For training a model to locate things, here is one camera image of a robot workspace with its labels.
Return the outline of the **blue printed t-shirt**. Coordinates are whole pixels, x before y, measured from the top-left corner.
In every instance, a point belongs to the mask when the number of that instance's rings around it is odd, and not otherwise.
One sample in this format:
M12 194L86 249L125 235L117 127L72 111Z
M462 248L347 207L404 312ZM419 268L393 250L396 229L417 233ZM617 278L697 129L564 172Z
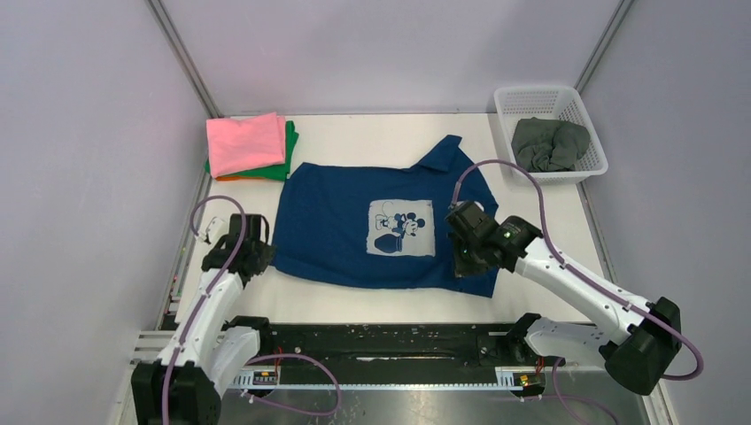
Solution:
M434 288L489 298L497 270L458 277L445 220L461 198L498 203L461 138L447 135L409 168L301 164L283 185L272 243L277 271L372 290Z

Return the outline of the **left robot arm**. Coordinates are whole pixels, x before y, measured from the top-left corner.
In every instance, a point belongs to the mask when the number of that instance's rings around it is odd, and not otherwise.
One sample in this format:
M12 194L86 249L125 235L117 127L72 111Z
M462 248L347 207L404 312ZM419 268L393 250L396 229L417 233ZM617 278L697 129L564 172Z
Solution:
M266 318L227 318L250 279L275 255L260 214L235 213L201 264L190 314L154 360L138 363L130 385L139 424L215 424L221 398L249 360L272 358Z

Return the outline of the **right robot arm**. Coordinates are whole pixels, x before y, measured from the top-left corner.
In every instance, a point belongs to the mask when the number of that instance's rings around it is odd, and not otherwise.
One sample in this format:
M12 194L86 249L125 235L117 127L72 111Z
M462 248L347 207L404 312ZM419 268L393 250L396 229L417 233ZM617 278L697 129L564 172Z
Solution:
M487 269L518 274L573 306L590 324L556 322L526 313L507 342L512 360L539 356L604 369L626 390L647 396L682 348L679 307L666 297L649 301L600 278L557 250L543 231L510 216L497 222L477 204L452 205L446 217L460 277Z

